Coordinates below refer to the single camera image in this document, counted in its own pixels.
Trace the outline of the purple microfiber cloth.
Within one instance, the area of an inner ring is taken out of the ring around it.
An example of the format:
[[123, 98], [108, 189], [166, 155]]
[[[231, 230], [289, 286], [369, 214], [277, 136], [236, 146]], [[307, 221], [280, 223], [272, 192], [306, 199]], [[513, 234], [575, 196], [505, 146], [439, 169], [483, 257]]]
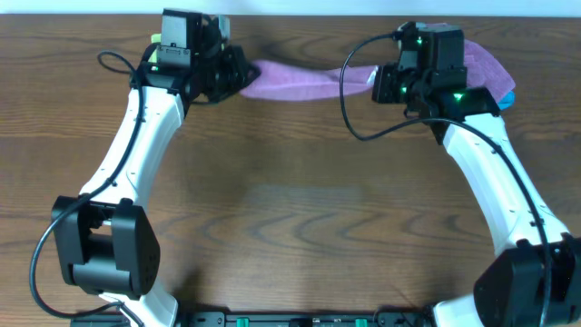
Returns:
[[[240, 94], [253, 99], [306, 102], [340, 96], [340, 68], [313, 70], [268, 60], [254, 64], [261, 74]], [[378, 71], [376, 65], [347, 67], [343, 75], [343, 94], [361, 94], [370, 90]]]

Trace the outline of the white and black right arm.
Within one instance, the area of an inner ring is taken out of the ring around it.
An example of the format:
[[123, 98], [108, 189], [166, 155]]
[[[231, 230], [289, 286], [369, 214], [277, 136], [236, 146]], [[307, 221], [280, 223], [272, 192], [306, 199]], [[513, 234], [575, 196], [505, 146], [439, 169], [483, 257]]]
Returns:
[[376, 70], [373, 99], [429, 125], [484, 214], [494, 262], [470, 294], [436, 304], [436, 326], [556, 326], [580, 319], [580, 241], [552, 213], [509, 141], [514, 81], [490, 54], [404, 51]]

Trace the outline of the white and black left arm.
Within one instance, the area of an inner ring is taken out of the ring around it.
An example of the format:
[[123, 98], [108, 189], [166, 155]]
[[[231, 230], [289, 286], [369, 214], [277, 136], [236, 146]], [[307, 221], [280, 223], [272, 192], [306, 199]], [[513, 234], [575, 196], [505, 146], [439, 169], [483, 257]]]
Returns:
[[146, 215], [155, 175], [192, 105], [217, 104], [259, 69], [230, 42], [223, 15], [165, 10], [158, 41], [127, 70], [121, 126], [93, 177], [53, 206], [65, 283], [118, 308], [132, 326], [172, 326], [178, 302], [158, 280], [161, 249]]

